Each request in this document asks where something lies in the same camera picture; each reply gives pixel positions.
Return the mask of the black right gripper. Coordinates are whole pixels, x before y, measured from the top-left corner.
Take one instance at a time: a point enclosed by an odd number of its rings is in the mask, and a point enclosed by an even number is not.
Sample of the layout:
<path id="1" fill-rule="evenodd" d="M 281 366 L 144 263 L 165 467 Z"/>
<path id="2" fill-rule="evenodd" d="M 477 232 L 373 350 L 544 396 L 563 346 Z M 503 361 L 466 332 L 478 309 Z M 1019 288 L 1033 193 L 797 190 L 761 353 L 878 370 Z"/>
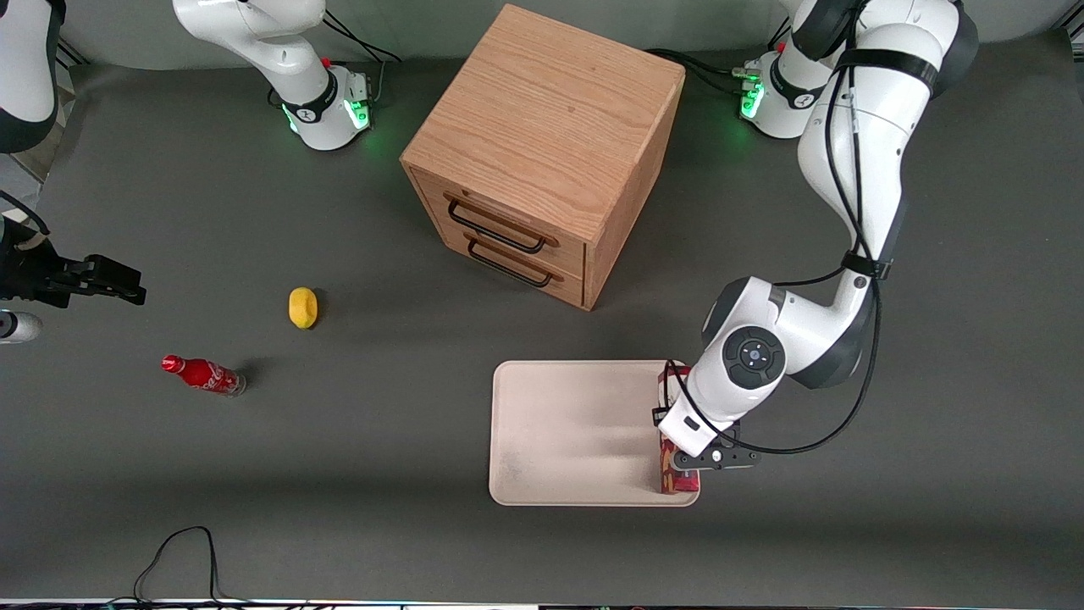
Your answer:
<path id="1" fill-rule="evenodd" d="M 73 295 L 103 295 L 130 304 L 146 304 L 147 290 L 140 286 L 141 274 L 136 268 L 100 254 L 88 255 L 80 277 L 91 285 L 85 288 L 77 275 L 70 274 L 69 264 L 69 259 L 59 256 L 47 233 L 3 219 L 1 300 L 67 308 Z"/>

